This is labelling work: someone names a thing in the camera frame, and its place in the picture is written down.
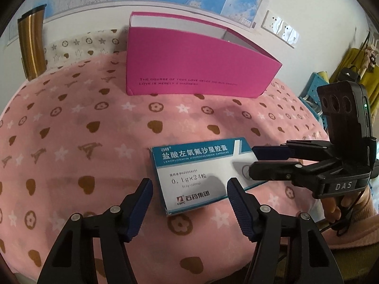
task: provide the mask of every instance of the blue gripper pad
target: blue gripper pad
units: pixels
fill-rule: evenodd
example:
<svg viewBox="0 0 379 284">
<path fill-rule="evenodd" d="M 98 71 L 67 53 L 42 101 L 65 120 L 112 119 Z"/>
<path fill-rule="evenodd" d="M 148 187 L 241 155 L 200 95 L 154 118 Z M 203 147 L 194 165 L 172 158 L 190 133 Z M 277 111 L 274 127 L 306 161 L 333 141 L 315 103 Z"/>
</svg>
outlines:
<svg viewBox="0 0 379 284">
<path fill-rule="evenodd" d="M 258 160 L 288 160 L 293 152 L 288 146 L 254 146 L 253 153 Z"/>
<path fill-rule="evenodd" d="M 246 237 L 252 240 L 256 234 L 253 229 L 253 216 L 250 213 L 247 205 L 245 204 L 245 201 L 243 200 L 241 196 L 242 193 L 240 193 L 240 191 L 238 191 L 236 186 L 233 184 L 232 182 L 233 179 L 235 179 L 238 182 L 236 178 L 231 178 L 228 181 L 227 187 L 226 187 L 228 198 L 229 198 L 230 204 L 232 205 L 234 214 L 237 218 L 242 234 L 244 234 Z"/>
<path fill-rule="evenodd" d="M 148 178 L 143 179 L 135 193 L 127 196 L 129 210 L 125 210 L 123 213 L 123 221 L 126 226 L 119 229 L 119 234 L 126 238 L 124 242 L 130 242 L 133 237 L 138 235 L 152 197 L 153 183 Z"/>
</svg>

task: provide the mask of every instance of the cspc logo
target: cspc logo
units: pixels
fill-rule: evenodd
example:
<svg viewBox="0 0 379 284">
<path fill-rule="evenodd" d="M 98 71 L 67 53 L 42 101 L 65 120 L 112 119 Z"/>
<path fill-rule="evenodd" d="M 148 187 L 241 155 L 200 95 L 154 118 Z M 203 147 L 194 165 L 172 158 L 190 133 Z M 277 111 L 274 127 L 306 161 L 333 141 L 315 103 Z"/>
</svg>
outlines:
<svg viewBox="0 0 379 284">
<path fill-rule="evenodd" d="M 177 196 L 176 200 L 178 201 L 178 205 L 182 205 L 182 204 L 186 203 L 186 202 L 184 202 L 184 197 L 183 196 Z"/>
</svg>

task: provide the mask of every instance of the open pink box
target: open pink box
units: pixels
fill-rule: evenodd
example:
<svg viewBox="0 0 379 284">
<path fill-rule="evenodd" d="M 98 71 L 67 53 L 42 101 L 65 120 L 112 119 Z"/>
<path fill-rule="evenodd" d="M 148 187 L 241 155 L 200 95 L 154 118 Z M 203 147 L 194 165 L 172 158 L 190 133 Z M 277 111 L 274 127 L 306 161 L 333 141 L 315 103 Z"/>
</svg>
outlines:
<svg viewBox="0 0 379 284">
<path fill-rule="evenodd" d="M 133 12 L 126 92 L 257 98 L 282 64 L 230 28 L 186 16 Z"/>
</svg>

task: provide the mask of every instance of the white wall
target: white wall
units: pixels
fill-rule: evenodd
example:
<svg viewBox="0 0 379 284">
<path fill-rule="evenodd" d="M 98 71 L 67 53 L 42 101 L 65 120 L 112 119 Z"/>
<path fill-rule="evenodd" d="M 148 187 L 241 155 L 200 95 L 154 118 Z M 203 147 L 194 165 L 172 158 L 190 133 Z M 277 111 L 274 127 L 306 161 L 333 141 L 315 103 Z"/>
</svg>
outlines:
<svg viewBox="0 0 379 284">
<path fill-rule="evenodd" d="M 296 49 L 260 28 L 267 9 L 280 15 L 300 33 Z M 92 9 L 45 23 L 44 42 L 48 44 L 88 31 L 126 26 L 130 13 L 134 10 L 172 12 L 205 18 L 183 10 L 153 6 L 124 5 Z M 365 13 L 356 0 L 269 0 L 268 5 L 265 3 L 260 7 L 255 20 L 257 26 L 250 32 L 229 23 L 225 25 L 244 34 L 281 61 L 283 67 L 277 77 L 298 95 L 312 72 L 327 71 L 331 75 L 346 50 L 350 46 L 361 45 L 368 32 Z M 4 44 L 4 37 L 1 37 L 0 45 Z M 18 40 L 5 50 L 0 50 L 0 70 L 1 111 L 24 80 Z"/>
</svg>

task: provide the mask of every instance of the gold cup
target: gold cup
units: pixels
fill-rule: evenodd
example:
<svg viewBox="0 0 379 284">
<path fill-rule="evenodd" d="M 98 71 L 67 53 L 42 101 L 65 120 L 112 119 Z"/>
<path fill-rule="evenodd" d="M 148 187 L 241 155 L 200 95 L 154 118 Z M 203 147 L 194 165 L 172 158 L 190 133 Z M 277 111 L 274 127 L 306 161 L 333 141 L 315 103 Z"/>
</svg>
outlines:
<svg viewBox="0 0 379 284">
<path fill-rule="evenodd" d="M 22 66 L 28 81 L 32 81 L 46 71 L 42 44 L 45 7 L 46 4 L 37 6 L 17 20 Z"/>
</svg>

